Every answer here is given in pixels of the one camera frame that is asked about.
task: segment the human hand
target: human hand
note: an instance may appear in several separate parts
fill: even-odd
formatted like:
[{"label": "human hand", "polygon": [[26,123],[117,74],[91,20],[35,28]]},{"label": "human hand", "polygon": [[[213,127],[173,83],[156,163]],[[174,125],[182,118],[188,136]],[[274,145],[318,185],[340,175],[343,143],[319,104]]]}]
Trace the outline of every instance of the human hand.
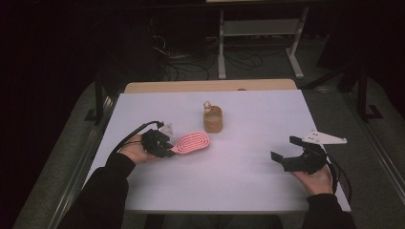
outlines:
[{"label": "human hand", "polygon": [[306,172],[291,172],[301,183],[310,196],[318,194],[333,194],[331,174],[327,165],[314,174]]},{"label": "human hand", "polygon": [[141,143],[142,135],[134,135],[119,149],[119,153],[128,156],[134,163],[138,164],[148,160],[156,159],[156,156],[148,154]]}]

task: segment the right hand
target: right hand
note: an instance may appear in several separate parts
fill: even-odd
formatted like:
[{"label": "right hand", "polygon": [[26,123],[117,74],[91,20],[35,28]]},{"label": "right hand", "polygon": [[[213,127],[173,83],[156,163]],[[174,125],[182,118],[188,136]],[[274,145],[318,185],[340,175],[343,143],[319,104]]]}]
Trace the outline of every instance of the right hand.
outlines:
[{"label": "right hand", "polygon": [[314,174],[306,172],[291,172],[301,183],[310,196],[318,194],[333,194],[331,188],[331,174],[327,165]]}]

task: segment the wooden mug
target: wooden mug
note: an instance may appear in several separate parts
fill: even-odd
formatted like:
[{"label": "wooden mug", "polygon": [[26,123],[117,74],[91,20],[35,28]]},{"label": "wooden mug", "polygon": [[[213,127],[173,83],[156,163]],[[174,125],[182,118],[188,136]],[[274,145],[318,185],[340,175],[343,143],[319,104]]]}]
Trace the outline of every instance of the wooden mug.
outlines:
[{"label": "wooden mug", "polygon": [[203,126],[208,133],[218,133],[223,129],[223,111],[220,107],[204,103]]}]

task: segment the wire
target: wire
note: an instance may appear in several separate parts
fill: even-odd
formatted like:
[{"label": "wire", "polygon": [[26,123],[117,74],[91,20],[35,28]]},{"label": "wire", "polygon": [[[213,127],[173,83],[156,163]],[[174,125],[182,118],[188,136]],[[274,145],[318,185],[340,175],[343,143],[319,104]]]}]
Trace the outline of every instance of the wire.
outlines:
[{"label": "wire", "polygon": [[116,153],[120,148],[122,148],[122,146],[125,144],[125,142],[127,142],[131,137],[133,137],[134,135],[136,135],[137,133],[139,133],[140,131],[142,131],[143,129],[145,129],[147,126],[156,123],[158,128],[164,126],[164,124],[162,122],[159,121],[151,121],[148,123],[144,123],[141,126],[139,126],[138,128],[136,128],[131,134],[129,134],[128,136],[126,136],[125,138],[123,138],[120,143],[116,146],[116,148],[114,148],[114,150],[111,153]]},{"label": "wire", "polygon": [[236,57],[231,56],[230,54],[224,54],[224,57],[226,60],[233,65],[235,68],[242,69],[242,70],[253,70],[255,68],[261,67],[264,64],[263,58],[265,56],[272,56],[279,54],[280,52],[283,52],[287,47],[290,46],[291,41],[288,41],[288,44],[283,46],[283,48],[276,50],[275,52],[270,52],[270,53],[263,53],[263,47],[270,47],[270,41],[264,46],[261,46],[262,49],[253,52],[252,48],[253,46],[244,46],[243,48],[236,48],[235,43],[230,43],[231,48],[239,50],[240,53],[235,52],[234,54]]},{"label": "wire", "polygon": [[331,174],[331,189],[333,190],[333,194],[336,194],[337,190],[337,183],[339,182],[337,176],[336,176],[336,170],[334,169],[333,165],[327,161],[328,168],[330,169],[330,174]]},{"label": "wire", "polygon": [[162,53],[164,55],[170,56],[170,52],[165,52],[165,51],[163,51],[163,50],[161,50],[159,48],[156,48],[156,47],[153,47],[153,49],[159,51],[160,53]]},{"label": "wire", "polygon": [[165,66],[168,67],[166,75],[168,79],[172,79],[175,75],[175,81],[186,80],[188,73],[205,73],[205,79],[208,80],[210,73],[209,70],[214,66],[217,61],[217,52],[208,52],[208,59],[212,58],[207,64],[207,58],[202,58],[196,54],[190,54],[187,58],[166,58]]},{"label": "wire", "polygon": [[122,146],[126,146],[126,145],[129,145],[129,144],[134,144],[134,143],[142,143],[143,141],[128,141],[128,142],[125,142]]},{"label": "wire", "polygon": [[164,40],[163,37],[159,35],[153,35],[154,38],[160,38],[160,40],[163,42],[163,49],[166,49],[166,40]]},{"label": "wire", "polygon": [[345,177],[346,183],[348,184],[348,203],[351,203],[351,201],[352,201],[352,184],[349,180],[349,177],[346,174],[346,172],[342,169],[342,167],[339,165],[339,163],[337,163],[336,159],[334,159],[331,155],[328,155],[328,157],[330,158],[330,162],[332,163],[332,165],[336,166],[339,171],[339,176],[338,176],[337,181],[340,181],[340,173],[342,173],[343,177]]}]

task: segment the floor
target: floor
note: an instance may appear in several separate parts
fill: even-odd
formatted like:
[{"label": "floor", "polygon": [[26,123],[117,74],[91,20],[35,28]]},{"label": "floor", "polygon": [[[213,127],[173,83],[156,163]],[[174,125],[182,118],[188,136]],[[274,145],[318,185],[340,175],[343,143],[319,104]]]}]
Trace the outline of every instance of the floor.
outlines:
[{"label": "floor", "polygon": [[[326,38],[303,38],[296,56],[305,77],[296,79],[284,52],[290,41],[290,37],[228,40],[225,47],[227,79],[291,78],[301,87],[329,72],[316,67]],[[205,58],[179,53],[166,59],[166,76],[163,80],[217,80],[215,39],[210,40],[210,44],[212,46]],[[383,89],[369,80],[368,103],[375,105],[384,118],[363,122],[354,111],[356,89],[348,94],[339,93],[336,89],[339,80],[340,76],[337,76],[315,90],[303,91],[303,94],[318,130],[341,135],[348,140],[346,145],[327,146],[326,149],[339,161],[352,183],[354,221],[358,228],[401,228],[405,224],[405,201],[400,188],[403,187],[401,178],[405,176],[405,155],[402,154],[405,150],[402,140],[405,136],[404,119],[390,105]],[[95,90],[92,84],[76,102],[15,228],[54,228],[79,191],[78,187],[87,174],[86,168],[90,168],[91,164],[91,157],[84,158],[84,155],[96,149],[99,133],[102,132],[100,125],[85,121],[94,107]],[[105,107],[112,108],[114,104],[107,101]],[[379,147],[375,145],[384,149],[399,176],[393,176],[395,170],[392,168],[387,169],[386,163],[380,159]],[[83,159],[86,162],[78,167],[78,161]],[[77,179],[73,180],[72,175],[76,175]],[[347,192],[345,180],[342,185]],[[303,213],[280,217],[286,229],[295,229],[300,228]],[[143,214],[127,212],[122,228],[143,228],[145,218]]]}]

